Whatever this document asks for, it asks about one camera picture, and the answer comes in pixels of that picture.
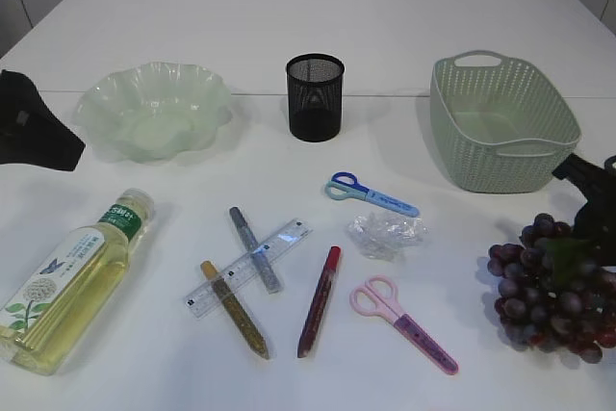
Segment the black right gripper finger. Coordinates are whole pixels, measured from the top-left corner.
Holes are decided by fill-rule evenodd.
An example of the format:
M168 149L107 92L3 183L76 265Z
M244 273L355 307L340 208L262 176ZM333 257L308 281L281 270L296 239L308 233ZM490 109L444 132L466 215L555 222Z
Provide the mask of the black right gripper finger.
M573 236L586 241L601 266L615 266L615 203L588 201L574 221Z
M587 199L608 199L615 196L615 156L607 158L603 167L570 154L553 171L558 180L568 180Z

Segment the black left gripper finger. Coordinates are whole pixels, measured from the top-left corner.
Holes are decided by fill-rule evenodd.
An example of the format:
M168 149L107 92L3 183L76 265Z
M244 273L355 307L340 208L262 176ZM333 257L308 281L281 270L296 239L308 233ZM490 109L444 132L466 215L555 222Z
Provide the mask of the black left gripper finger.
M1 163L74 170L86 145L46 106L26 75L1 71Z

